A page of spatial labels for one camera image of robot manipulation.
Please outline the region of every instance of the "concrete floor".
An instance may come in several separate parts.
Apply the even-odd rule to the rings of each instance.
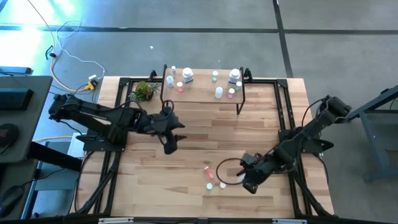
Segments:
[[[83,26],[92,27],[277,28],[272,0],[32,2],[51,25],[81,19]],[[398,1],[394,0],[279,0],[279,4],[285,29],[398,29]],[[23,25],[24,29],[0,31],[0,64],[31,67],[34,75],[50,75],[44,52],[52,44],[51,36],[27,24],[42,25],[42,21],[25,0],[8,0],[0,12],[0,25]],[[287,34],[286,41],[294,77],[305,79],[310,101],[336,95],[357,108],[397,84],[396,37]],[[244,66],[256,77],[286,77],[278,34],[79,32],[62,42],[71,54],[97,60],[106,75],[149,75],[167,63],[195,68]],[[61,55],[55,73],[77,88],[88,76],[100,75],[101,69]],[[54,88],[51,91],[60,93]],[[91,101],[91,95],[80,96]],[[63,124],[48,120],[51,97],[35,138],[72,134]],[[332,126],[323,132],[323,138],[335,143],[325,153],[325,162],[336,214],[396,223],[398,180],[362,181],[364,173],[375,170],[375,163],[360,122]],[[45,210],[45,203],[38,208]]]

